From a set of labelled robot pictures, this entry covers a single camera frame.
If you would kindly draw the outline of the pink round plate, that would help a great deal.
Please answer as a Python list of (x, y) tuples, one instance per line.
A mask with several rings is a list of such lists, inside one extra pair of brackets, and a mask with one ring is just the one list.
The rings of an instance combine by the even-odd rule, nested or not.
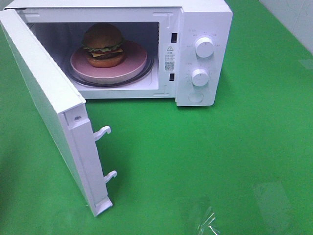
[(125, 57), (122, 62), (110, 68), (91, 65), (82, 49), (76, 50), (70, 59), (74, 74), (84, 81), (100, 85), (114, 85), (126, 82), (143, 71), (147, 64), (147, 51), (139, 44), (126, 41), (123, 46)]

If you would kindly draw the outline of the white microwave door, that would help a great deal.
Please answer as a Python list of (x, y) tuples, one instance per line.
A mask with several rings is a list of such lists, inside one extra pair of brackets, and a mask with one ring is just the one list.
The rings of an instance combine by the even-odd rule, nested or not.
[(13, 9), (0, 13), (0, 23), (32, 100), (94, 216), (112, 206), (97, 140), (109, 126), (94, 132), (85, 99)]

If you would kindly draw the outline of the burger with lettuce and cheese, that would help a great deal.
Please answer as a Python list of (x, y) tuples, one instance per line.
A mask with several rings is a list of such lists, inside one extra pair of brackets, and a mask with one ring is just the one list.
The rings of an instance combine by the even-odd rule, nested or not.
[(96, 23), (84, 34), (82, 45), (87, 61), (96, 68), (119, 65), (125, 57), (121, 31), (109, 23)]

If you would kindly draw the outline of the round white door button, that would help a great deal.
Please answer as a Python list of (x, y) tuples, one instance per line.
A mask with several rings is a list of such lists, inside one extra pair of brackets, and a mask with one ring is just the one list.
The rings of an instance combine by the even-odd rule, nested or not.
[(192, 103), (201, 103), (203, 100), (203, 93), (202, 92), (193, 92), (190, 93), (188, 96), (190, 102)]

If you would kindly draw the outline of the upper white power knob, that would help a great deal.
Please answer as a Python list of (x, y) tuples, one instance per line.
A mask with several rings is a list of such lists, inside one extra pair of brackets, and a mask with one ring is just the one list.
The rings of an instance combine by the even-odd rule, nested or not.
[(200, 58), (207, 58), (214, 52), (214, 42), (208, 36), (203, 36), (195, 41), (195, 52)]

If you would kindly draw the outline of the lower white timer knob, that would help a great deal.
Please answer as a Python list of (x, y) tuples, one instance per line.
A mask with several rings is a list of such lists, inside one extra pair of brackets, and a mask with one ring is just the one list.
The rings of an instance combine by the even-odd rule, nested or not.
[(209, 81), (208, 72), (204, 69), (196, 69), (191, 74), (191, 80), (196, 87), (205, 86)]

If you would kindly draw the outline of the glass microwave turntable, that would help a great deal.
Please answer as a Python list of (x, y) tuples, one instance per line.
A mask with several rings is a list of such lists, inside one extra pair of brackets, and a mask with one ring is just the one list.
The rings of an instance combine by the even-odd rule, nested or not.
[(153, 68), (154, 60), (147, 58), (134, 68), (134, 63), (125, 60), (112, 68), (96, 68), (81, 59), (71, 59), (67, 72), (76, 83), (93, 88), (115, 88), (135, 83)]

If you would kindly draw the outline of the white microwave oven body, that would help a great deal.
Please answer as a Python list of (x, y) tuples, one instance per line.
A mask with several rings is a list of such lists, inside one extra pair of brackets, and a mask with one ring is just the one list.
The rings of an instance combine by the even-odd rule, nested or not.
[[(17, 12), (85, 101), (173, 98), (178, 106), (214, 103), (233, 16), (223, 0), (15, 0), (3, 10), (8, 9)], [(85, 32), (96, 23), (116, 26), (124, 43), (137, 43), (147, 51), (154, 66), (143, 79), (115, 88), (72, 80), (67, 72), (71, 56), (82, 49)], [(195, 52), (195, 41), (203, 36), (214, 42), (207, 58)], [(208, 72), (205, 86), (192, 84), (196, 69)], [(201, 103), (190, 102), (193, 92), (203, 93)]]

